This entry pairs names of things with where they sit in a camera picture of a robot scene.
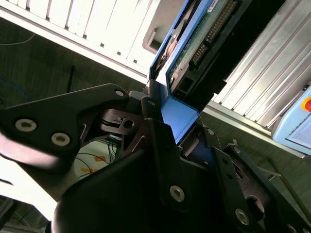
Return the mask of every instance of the green circuit board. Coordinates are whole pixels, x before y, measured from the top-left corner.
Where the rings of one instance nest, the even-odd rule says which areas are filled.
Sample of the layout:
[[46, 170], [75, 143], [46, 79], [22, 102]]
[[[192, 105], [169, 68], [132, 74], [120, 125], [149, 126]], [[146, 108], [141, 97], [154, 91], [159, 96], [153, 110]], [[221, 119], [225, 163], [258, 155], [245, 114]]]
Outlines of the green circuit board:
[[190, 40], [179, 55], [176, 63], [169, 73], [169, 80], [176, 80], [180, 70], [187, 68], [188, 63], [193, 60], [197, 62], [204, 52], [208, 49], [207, 43], [210, 38], [214, 38], [219, 31], [229, 13], [232, 12], [236, 2], [234, 0], [214, 0], [207, 12], [201, 19], [201, 22], [195, 29]]

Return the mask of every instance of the round hole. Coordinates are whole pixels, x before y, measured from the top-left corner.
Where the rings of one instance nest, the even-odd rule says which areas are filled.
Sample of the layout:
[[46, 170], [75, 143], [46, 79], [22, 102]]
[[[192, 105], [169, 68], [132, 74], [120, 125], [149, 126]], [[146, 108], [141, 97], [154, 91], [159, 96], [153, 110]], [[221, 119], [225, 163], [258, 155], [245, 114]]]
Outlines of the round hole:
[[119, 90], [115, 90], [115, 92], [118, 96], [124, 96], [124, 93]]
[[232, 177], [230, 174], [228, 174], [228, 173], [227, 173], [227, 177], [228, 177], [229, 179], [231, 179], [231, 180], [233, 179], [233, 177]]
[[260, 221], [264, 218], [264, 208], [260, 200], [255, 196], [248, 196], [246, 198], [246, 204], [249, 211], [253, 215], [256, 221]]
[[127, 120], [124, 124], [123, 127], [126, 129], [132, 128], [134, 126], [134, 122], [132, 120]]
[[155, 106], [156, 104], [152, 102], [151, 100], [148, 100], [148, 103], [150, 103], [152, 106]]

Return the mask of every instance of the cable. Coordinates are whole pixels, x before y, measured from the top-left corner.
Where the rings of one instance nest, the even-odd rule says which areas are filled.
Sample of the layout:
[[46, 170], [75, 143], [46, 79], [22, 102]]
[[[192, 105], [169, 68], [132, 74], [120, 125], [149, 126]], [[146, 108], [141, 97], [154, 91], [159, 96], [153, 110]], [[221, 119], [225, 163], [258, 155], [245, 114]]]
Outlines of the cable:
[[105, 163], [107, 163], [107, 161], [106, 161], [106, 160], [104, 160], [104, 159], [102, 159], [101, 157], [96, 156], [96, 155], [94, 155], [94, 154], [90, 154], [90, 153], [78, 153], [77, 155], [79, 155], [79, 154], [91, 155], [91, 156], [94, 156], [94, 157], [96, 157], [96, 158], [99, 158], [99, 159], [103, 160]]
[[89, 169], [89, 172], [90, 172], [90, 174], [92, 174], [92, 169], [89, 167], [89, 165], [87, 165], [87, 163], [86, 162], [84, 162], [82, 159], [80, 159], [80, 158], [76, 158], [77, 160], [80, 160], [82, 163], [84, 163], [86, 166], [87, 166], [87, 168]]
[[23, 92], [23, 90], [20, 89], [18, 86], [16, 86], [16, 85], [13, 84], [13, 83], [10, 83], [10, 82], [8, 82], [8, 81], [6, 81], [6, 80], [3, 80], [3, 79], [0, 79], [0, 82], [3, 82], [4, 84], [7, 84], [7, 85], [9, 85], [9, 86], [14, 87], [16, 90], [18, 90], [18, 91], [24, 96], [25, 101], [28, 102], [28, 99], [27, 99], [27, 96], [26, 96], [25, 92]]
[[28, 41], [30, 41], [33, 37], [35, 36], [35, 33], [27, 40], [25, 41], [21, 41], [21, 42], [16, 42], [16, 43], [11, 43], [11, 44], [0, 44], [0, 45], [3, 45], [3, 46], [8, 46], [8, 45], [21, 45], [21, 44], [24, 44], [24, 43], [27, 43]]
[[108, 143], [108, 152], [109, 152], [109, 162], [113, 162], [113, 155], [111, 153], [111, 150], [110, 150], [110, 145], [111, 145], [111, 142]]

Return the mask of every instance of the electronic device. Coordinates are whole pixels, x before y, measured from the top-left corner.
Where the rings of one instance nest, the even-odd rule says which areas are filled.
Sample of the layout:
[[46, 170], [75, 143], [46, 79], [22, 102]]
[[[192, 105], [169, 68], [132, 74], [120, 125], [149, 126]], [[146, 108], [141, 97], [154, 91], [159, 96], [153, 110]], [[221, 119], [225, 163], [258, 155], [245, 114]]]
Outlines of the electronic device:
[[61, 180], [81, 147], [122, 136], [113, 164], [64, 192], [47, 232], [310, 232], [243, 150], [222, 150], [199, 118], [283, 2], [188, 0], [143, 92], [106, 84], [1, 111], [0, 154], [34, 181]]
[[285, 146], [311, 155], [311, 87], [309, 85], [279, 118], [272, 131], [272, 138]]

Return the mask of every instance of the white panel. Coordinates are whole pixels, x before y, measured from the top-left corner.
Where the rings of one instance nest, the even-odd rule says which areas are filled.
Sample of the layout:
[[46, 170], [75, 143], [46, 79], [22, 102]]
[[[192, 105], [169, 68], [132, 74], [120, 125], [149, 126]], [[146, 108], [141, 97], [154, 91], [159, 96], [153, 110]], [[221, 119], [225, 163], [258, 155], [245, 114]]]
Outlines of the white panel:
[[65, 28], [69, 14], [71, 0], [51, 0], [49, 12], [50, 22], [61, 28]]
[[134, 14], [132, 17], [130, 17], [129, 25], [131, 25], [131, 27], [127, 27], [127, 31], [125, 32], [127, 37], [126, 40], [124, 40], [124, 43], [122, 43], [122, 47], [120, 48], [121, 55], [126, 58], [130, 52], [131, 47], [133, 46], [134, 40], [147, 14], [147, 10], [150, 4], [151, 0], [140, 0], [137, 3]]
[[88, 18], [91, 14], [92, 6], [93, 6], [93, 0], [85, 0], [84, 5], [82, 8], [81, 16], [79, 19], [79, 25], [77, 28], [77, 35], [80, 37], [84, 36], [84, 32], [86, 31], [86, 25], [88, 22]]
[[93, 46], [92, 43], [83, 39], [68, 30], [62, 29], [45, 19], [39, 18], [29, 11], [15, 6], [6, 0], [0, 0], [1, 17], [17, 24], [29, 31], [36, 33], [48, 40], [51, 40], [65, 48], [94, 60], [106, 67], [116, 70], [125, 76], [146, 83], [146, 69], [121, 59], [120, 56], [110, 56], [103, 53], [101, 47]]
[[128, 60], [133, 61], [137, 60], [137, 64], [149, 69], [152, 61], [155, 58], [155, 55], [142, 47], [143, 39], [148, 31], [149, 25], [156, 13], [156, 10], [159, 6], [160, 0], [152, 0], [150, 7], [148, 9], [147, 15], [139, 29], [139, 32], [136, 36], [134, 44], [128, 55]]
[[123, 43], [127, 43], [128, 30], [131, 30], [131, 17], [138, 0], [117, 0], [113, 9], [103, 44], [110, 53], [121, 52]]
[[30, 0], [30, 12], [41, 18], [46, 18], [49, 0]]
[[10, 3], [13, 3], [13, 4], [15, 4], [15, 5], [18, 4], [18, 0], [9, 0], [9, 2], [10, 2]]
[[73, 0], [71, 11], [68, 19], [68, 30], [72, 33], [77, 33], [81, 13], [85, 0]]
[[105, 36], [105, 32], [114, 9], [116, 0], [95, 0], [86, 27], [86, 39], [99, 46]]
[[21, 8], [26, 9], [27, 0], [18, 0], [18, 6], [21, 7]]

